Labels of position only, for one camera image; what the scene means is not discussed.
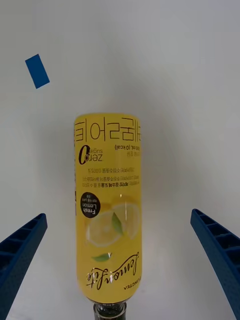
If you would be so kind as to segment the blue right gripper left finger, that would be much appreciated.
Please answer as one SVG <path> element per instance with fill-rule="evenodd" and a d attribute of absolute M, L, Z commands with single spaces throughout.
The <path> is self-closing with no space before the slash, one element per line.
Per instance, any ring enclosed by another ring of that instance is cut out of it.
<path fill-rule="evenodd" d="M 5 320 L 48 228 L 41 213 L 0 243 L 0 319 Z"/>

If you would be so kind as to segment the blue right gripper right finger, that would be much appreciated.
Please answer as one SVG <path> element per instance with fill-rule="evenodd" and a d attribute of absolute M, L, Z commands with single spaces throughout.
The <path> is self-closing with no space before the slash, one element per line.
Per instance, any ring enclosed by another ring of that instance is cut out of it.
<path fill-rule="evenodd" d="M 190 224 L 235 318 L 240 319 L 240 238 L 196 208 L 191 212 Z"/>

